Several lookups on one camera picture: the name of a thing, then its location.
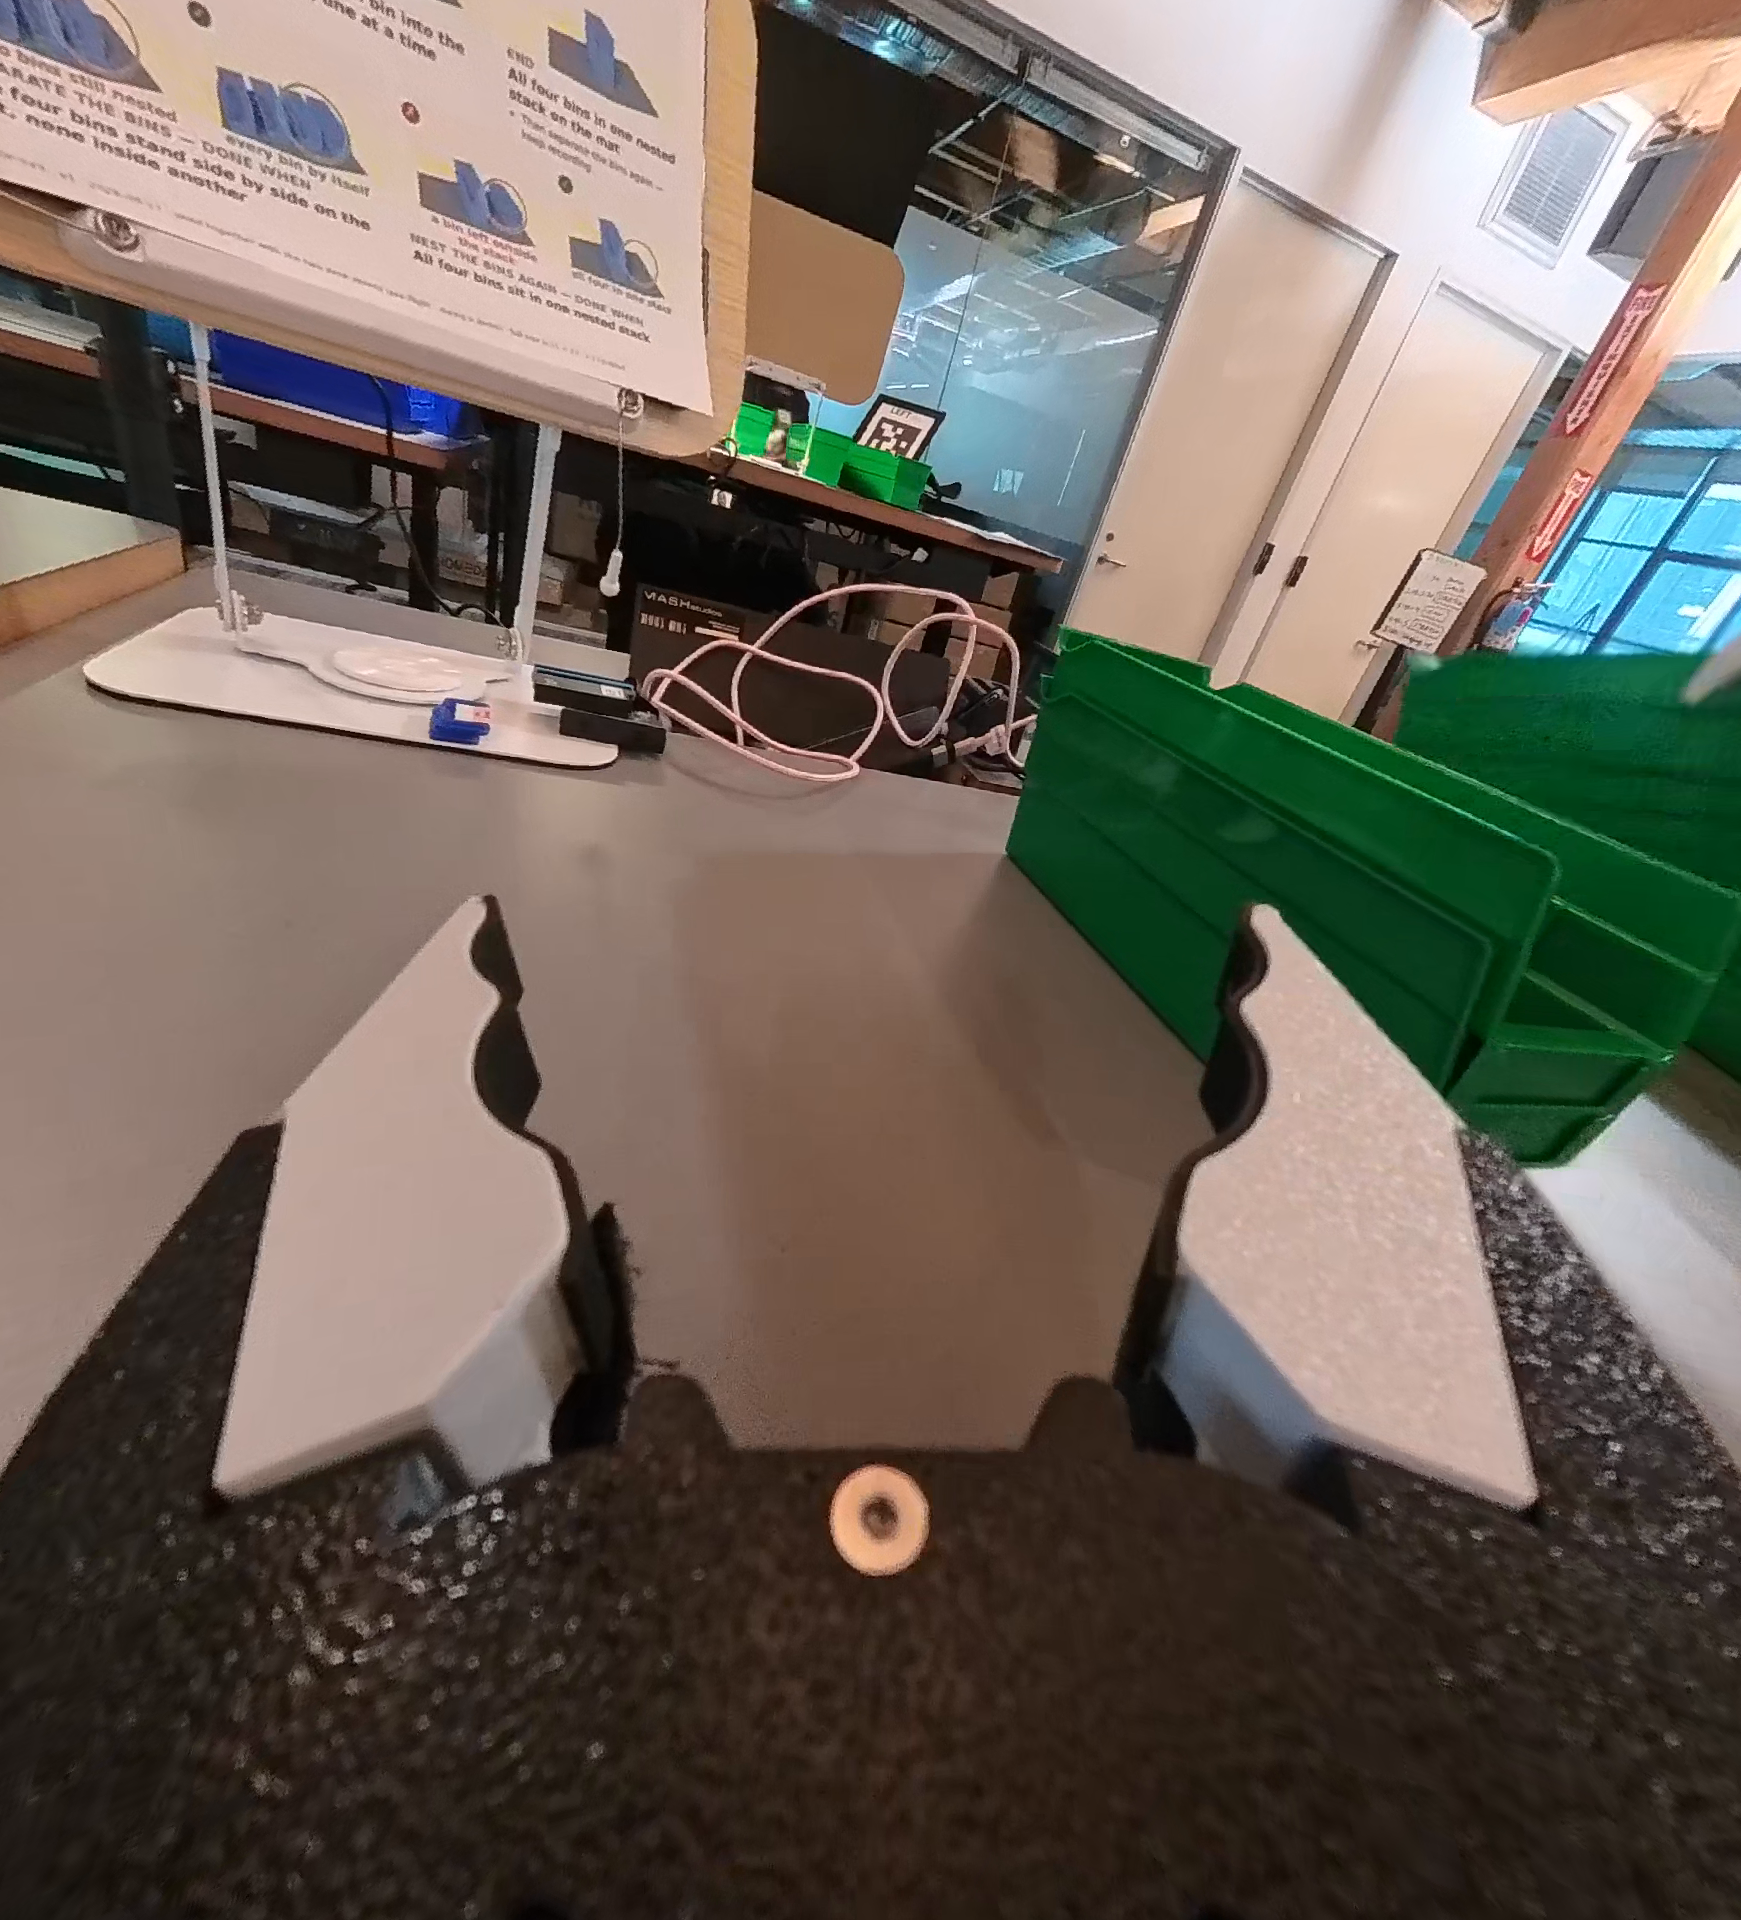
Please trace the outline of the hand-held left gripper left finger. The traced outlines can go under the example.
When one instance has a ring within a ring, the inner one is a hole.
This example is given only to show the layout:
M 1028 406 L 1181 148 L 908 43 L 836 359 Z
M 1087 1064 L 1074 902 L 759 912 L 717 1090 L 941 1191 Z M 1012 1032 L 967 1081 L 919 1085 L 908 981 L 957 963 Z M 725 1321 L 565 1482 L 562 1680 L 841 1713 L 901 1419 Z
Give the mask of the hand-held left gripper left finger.
M 529 1128 L 538 1090 L 508 927 L 474 896 L 282 1106 L 219 1498 L 398 1448 L 478 1489 L 616 1436 L 632 1309 Z

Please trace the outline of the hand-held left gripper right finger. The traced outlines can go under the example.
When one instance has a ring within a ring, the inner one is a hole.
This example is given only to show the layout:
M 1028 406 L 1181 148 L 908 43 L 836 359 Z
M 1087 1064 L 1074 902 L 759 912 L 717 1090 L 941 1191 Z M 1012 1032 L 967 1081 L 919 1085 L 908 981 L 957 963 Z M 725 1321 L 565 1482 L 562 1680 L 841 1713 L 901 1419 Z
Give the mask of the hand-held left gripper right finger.
M 1199 1099 L 1117 1342 L 1143 1448 L 1345 1512 L 1374 1458 L 1538 1507 L 1448 1103 L 1268 906 L 1218 978 Z

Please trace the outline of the red vertical sign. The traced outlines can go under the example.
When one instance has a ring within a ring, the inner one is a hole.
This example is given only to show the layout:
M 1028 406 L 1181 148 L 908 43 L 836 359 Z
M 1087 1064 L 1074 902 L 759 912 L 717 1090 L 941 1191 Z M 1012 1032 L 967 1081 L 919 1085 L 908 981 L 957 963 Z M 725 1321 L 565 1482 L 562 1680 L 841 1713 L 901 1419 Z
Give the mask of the red vertical sign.
M 1618 305 L 1612 323 L 1601 331 L 1596 349 L 1584 361 L 1578 382 L 1574 383 L 1566 403 L 1553 416 L 1553 432 L 1560 438 L 1576 438 L 1594 420 L 1601 398 L 1608 392 L 1614 379 L 1625 366 L 1638 336 L 1647 329 L 1662 303 L 1668 294 L 1667 283 L 1633 285 Z

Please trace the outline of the whiteboard sign stand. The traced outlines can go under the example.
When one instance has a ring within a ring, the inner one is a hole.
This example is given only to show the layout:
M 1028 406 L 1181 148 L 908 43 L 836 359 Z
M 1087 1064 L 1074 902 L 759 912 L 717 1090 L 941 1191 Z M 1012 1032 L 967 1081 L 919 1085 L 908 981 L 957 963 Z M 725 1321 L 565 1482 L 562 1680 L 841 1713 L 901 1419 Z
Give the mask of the whiteboard sign stand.
M 1468 608 L 1484 578 L 1484 568 L 1466 558 L 1431 546 L 1423 549 L 1372 623 L 1369 644 L 1435 656 L 1455 632 L 1457 615 Z

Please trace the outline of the white door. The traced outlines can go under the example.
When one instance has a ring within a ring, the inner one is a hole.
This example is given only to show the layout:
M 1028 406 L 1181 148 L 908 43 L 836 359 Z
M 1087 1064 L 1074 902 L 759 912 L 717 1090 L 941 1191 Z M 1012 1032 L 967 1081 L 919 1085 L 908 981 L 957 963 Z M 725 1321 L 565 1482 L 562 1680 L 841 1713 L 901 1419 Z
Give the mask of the white door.
M 1564 346 L 1442 276 L 1322 499 L 1237 680 L 1356 720 L 1393 659 L 1378 619 L 1428 549 L 1454 554 Z
M 1393 257 L 1243 170 L 1146 382 L 1068 627 L 1208 662 L 1273 532 Z

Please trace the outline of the white round puck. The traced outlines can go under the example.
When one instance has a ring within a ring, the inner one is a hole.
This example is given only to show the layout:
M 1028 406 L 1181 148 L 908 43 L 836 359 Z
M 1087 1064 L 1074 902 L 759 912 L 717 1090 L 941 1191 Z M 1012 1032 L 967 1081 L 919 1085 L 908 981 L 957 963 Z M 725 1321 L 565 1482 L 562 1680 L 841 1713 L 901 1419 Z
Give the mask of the white round puck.
M 488 684 L 488 677 L 464 662 L 407 644 L 334 647 L 313 672 L 338 692 L 377 704 L 436 707 L 444 700 L 474 700 Z

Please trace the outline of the white document stand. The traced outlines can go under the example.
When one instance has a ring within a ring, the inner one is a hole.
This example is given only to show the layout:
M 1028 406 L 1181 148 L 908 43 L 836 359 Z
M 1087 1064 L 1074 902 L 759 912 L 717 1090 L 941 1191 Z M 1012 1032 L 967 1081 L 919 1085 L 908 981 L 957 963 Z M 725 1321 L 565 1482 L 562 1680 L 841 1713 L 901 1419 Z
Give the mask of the white document stand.
M 561 772 L 604 772 L 617 761 L 617 750 L 612 748 L 567 739 L 557 732 L 555 710 L 532 698 L 532 659 L 526 656 L 529 641 L 525 637 L 513 637 L 502 656 L 480 656 L 447 644 L 423 644 L 256 608 L 233 584 L 207 374 L 210 349 L 199 323 L 188 323 L 188 342 L 210 494 L 212 598 L 205 607 L 187 608 L 158 625 L 148 625 L 88 659 L 83 663 L 88 688 L 131 704 Z M 377 704 L 352 692 L 338 692 L 316 677 L 313 666 L 319 662 L 334 647 L 352 644 L 407 644 L 425 653 L 454 656 L 467 668 L 486 676 L 488 684 L 474 700 L 494 707 L 490 738 L 478 750 L 431 745 L 425 739 L 431 707 Z

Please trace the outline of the wood-edged side table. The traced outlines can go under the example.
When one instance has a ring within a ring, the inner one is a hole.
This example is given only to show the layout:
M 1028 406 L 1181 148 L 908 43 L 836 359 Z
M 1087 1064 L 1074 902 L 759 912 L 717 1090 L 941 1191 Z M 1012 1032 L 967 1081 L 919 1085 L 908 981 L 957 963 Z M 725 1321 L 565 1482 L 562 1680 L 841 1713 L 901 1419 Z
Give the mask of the wood-edged side table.
M 0 489 L 0 653 L 185 569 L 176 530 Z

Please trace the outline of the blue plastic tote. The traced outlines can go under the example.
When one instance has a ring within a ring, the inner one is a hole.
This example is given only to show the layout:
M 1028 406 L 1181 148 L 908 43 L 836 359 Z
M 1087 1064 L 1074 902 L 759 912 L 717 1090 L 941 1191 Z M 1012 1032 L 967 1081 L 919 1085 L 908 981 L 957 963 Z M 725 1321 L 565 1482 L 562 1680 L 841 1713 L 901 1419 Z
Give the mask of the blue plastic tote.
M 423 389 L 327 365 L 210 329 L 210 371 L 239 392 L 286 403 L 368 428 L 434 441 L 474 441 L 478 420 L 464 403 Z

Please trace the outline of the wooden board stand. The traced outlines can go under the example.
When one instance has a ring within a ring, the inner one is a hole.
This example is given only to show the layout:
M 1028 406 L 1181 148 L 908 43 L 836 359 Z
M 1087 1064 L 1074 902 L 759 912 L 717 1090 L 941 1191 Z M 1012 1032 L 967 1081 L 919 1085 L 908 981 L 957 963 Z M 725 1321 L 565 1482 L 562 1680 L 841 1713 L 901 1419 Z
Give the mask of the wooden board stand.
M 903 297 L 897 252 L 752 195 L 744 374 L 842 406 L 871 403 Z

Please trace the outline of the long wooden work table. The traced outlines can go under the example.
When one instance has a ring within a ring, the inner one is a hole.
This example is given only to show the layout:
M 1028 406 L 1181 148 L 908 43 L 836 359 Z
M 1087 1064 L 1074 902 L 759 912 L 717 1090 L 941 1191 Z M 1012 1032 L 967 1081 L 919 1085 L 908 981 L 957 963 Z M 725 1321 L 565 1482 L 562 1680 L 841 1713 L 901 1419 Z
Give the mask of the long wooden work table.
M 194 546 L 216 501 L 236 550 L 338 590 L 401 590 L 449 615 L 514 611 L 513 433 L 490 444 L 471 416 L 434 432 L 400 392 L 347 371 L 332 403 L 267 395 L 235 383 L 212 342 L 210 481 L 194 359 L 174 336 L 0 297 L 0 486 L 130 510 Z

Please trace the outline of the bright window wall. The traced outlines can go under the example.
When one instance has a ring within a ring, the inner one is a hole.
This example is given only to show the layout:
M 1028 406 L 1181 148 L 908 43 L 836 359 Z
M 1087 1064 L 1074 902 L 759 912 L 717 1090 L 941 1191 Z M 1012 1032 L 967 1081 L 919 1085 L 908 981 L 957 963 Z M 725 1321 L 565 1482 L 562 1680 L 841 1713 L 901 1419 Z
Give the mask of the bright window wall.
M 1741 361 L 1673 365 L 1510 641 L 1520 656 L 1708 656 L 1741 632 Z

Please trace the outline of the wooden support post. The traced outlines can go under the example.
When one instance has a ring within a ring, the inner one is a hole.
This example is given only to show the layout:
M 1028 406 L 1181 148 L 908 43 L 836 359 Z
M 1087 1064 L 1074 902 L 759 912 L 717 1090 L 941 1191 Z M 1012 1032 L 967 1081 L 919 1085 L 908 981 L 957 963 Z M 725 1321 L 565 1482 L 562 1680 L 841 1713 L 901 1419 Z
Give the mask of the wooden support post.
M 1468 608 L 1478 623 L 1498 592 L 1538 580 L 1741 255 L 1741 5 L 1556 5 L 1484 49 L 1475 105 L 1505 125 L 1625 91 L 1699 81 L 1716 60 L 1736 75 L 1736 91 L 1630 283 L 1667 283 L 1668 294 L 1594 420 L 1576 438 L 1560 438 L 1552 420 L 1491 518 L 1475 558 L 1486 578 Z

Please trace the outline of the wall vent grille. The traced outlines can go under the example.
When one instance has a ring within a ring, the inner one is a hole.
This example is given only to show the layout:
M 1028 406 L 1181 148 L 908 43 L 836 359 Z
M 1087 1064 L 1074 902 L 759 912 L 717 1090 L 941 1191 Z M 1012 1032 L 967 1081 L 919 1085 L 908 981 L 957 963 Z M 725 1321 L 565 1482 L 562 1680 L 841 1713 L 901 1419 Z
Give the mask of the wall vent grille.
M 1630 133 L 1630 115 L 1607 103 L 1523 123 L 1479 213 L 1483 234 L 1538 268 L 1559 268 Z

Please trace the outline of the glass partition wall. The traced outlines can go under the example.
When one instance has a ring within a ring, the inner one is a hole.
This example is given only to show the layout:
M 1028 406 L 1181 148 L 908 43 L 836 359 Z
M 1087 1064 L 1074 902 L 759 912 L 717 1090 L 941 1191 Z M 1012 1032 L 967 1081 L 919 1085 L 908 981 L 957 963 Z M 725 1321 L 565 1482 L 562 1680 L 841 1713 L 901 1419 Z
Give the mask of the glass partition wall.
M 941 420 L 937 501 L 1078 562 L 1232 147 L 1001 5 L 756 5 L 755 184 L 905 273 L 868 398 Z

